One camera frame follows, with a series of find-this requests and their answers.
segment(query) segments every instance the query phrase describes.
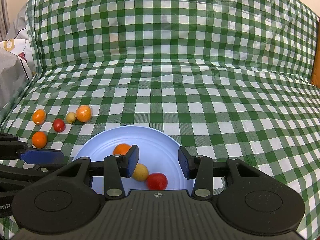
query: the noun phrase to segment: silver pin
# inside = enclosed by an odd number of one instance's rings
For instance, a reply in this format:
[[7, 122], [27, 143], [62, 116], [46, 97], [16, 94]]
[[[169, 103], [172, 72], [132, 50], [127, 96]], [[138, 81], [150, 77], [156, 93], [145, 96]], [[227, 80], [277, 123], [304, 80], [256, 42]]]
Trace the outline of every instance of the silver pin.
[[198, 196], [198, 197], [207, 197], [210, 195], [210, 190], [207, 190], [205, 188], [200, 188], [200, 189], [197, 189], [195, 191], [195, 194]]
[[122, 190], [118, 188], [111, 188], [107, 190], [107, 195], [110, 197], [119, 197], [122, 194]]

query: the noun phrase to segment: blue plate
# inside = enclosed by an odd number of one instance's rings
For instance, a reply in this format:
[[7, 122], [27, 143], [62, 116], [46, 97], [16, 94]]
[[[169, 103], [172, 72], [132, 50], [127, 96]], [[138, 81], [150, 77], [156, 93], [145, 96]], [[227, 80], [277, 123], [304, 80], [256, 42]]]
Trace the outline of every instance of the blue plate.
[[[91, 161], [103, 161], [112, 155], [120, 143], [136, 144], [139, 147], [139, 163], [144, 164], [149, 173], [161, 172], [168, 179], [166, 189], [187, 189], [191, 194], [194, 180], [184, 178], [178, 162], [180, 145], [168, 135], [149, 127], [120, 126], [97, 134], [87, 141], [75, 159], [88, 156]], [[147, 189], [145, 182], [133, 178], [122, 178], [126, 195], [130, 189]], [[103, 194], [103, 177], [94, 177], [92, 189]]]

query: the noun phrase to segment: red fruit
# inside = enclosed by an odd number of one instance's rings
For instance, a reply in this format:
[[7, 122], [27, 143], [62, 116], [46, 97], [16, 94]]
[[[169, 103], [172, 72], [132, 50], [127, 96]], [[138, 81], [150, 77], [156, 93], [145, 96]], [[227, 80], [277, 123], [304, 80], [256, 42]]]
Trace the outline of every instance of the red fruit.
[[66, 125], [62, 119], [58, 118], [54, 120], [53, 128], [56, 132], [62, 132], [66, 128]]
[[152, 173], [147, 177], [147, 187], [150, 190], [165, 190], [167, 185], [168, 179], [162, 173]]

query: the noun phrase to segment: gingham tablecloth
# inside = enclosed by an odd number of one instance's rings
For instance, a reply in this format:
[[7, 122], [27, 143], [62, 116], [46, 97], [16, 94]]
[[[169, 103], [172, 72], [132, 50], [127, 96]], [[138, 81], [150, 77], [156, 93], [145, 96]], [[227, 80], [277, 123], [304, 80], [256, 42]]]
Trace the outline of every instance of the gingham tablecloth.
[[[46, 148], [70, 161], [106, 129], [153, 127], [193, 155], [239, 157], [298, 191], [306, 204], [298, 231], [314, 239], [317, 20], [298, 0], [29, 0], [38, 75], [1, 111], [1, 131], [29, 143], [45, 131]], [[89, 124], [54, 132], [55, 118], [83, 104], [93, 108]], [[41, 127], [31, 121], [39, 108], [47, 112]], [[13, 217], [0, 222], [5, 238], [17, 232]]]

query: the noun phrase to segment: orange fruit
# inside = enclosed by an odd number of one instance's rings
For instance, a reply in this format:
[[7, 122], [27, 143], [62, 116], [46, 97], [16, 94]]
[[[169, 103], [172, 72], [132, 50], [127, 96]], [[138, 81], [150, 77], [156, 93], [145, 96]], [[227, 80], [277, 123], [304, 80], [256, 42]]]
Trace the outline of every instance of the orange fruit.
[[43, 109], [38, 109], [33, 113], [32, 120], [35, 124], [41, 125], [44, 123], [46, 116], [47, 115], [45, 114], [45, 111]]
[[113, 155], [115, 155], [115, 154], [125, 155], [129, 151], [130, 148], [131, 148], [131, 146], [128, 144], [120, 143], [115, 147], [112, 154]]
[[79, 106], [77, 111], [76, 111], [76, 117], [80, 122], [88, 122], [90, 121], [92, 116], [92, 111], [90, 106], [88, 105], [83, 105]]
[[38, 149], [42, 149], [47, 144], [47, 141], [47, 136], [44, 132], [39, 131], [32, 136], [32, 143]]

